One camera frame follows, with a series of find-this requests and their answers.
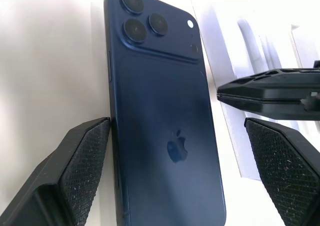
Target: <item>camera lens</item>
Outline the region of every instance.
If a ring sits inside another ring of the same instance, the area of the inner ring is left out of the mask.
[[[129,39],[135,43],[142,43],[147,37],[145,26],[137,19],[128,19],[123,29]]]
[[[158,35],[165,35],[168,31],[168,24],[164,17],[158,13],[153,13],[148,18],[151,29]]]
[[[123,0],[126,8],[135,14],[139,14],[144,10],[144,2],[142,0]]]

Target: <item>volume button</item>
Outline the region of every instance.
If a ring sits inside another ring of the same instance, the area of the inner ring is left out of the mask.
[[[109,79],[109,83],[111,83],[112,76],[111,76],[111,54],[110,54],[110,51],[108,51],[108,54],[107,54],[107,64],[108,64],[108,79]]]

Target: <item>blue smartphone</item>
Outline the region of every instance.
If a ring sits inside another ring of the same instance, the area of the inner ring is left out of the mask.
[[[104,14],[117,224],[223,226],[196,20],[159,0],[104,0]]]

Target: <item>white surface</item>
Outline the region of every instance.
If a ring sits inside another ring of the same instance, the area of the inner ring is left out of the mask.
[[[0,1],[2,212],[33,169],[57,147],[70,128],[109,116],[110,112],[103,0]],[[226,201],[226,225],[284,225],[263,184],[241,178],[223,115],[226,109],[222,110],[215,96],[215,83],[221,85],[225,80],[234,79],[234,64],[247,67],[248,58],[246,51],[239,47],[238,54],[230,61],[229,49],[225,50],[224,45],[227,36],[214,27],[218,23],[214,7],[220,14],[222,31],[233,27],[223,24],[227,14],[221,14],[222,9],[240,12],[243,7],[225,4],[231,0],[162,1],[196,14],[201,29],[208,55],[208,60],[204,58]],[[234,39],[234,44],[240,42],[237,39],[240,38]],[[224,75],[217,77],[215,83],[209,62],[211,66],[218,66]],[[234,131],[247,135],[243,122],[235,125]],[[116,225],[113,180],[110,140],[88,226]]]

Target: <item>textured rubber pad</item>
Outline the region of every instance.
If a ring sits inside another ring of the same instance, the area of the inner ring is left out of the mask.
[[[104,164],[109,121],[89,130],[72,156],[59,182],[75,226],[84,226],[96,195]]]
[[[319,199],[318,175],[280,132],[250,120],[246,131],[261,181],[285,225],[305,225]]]

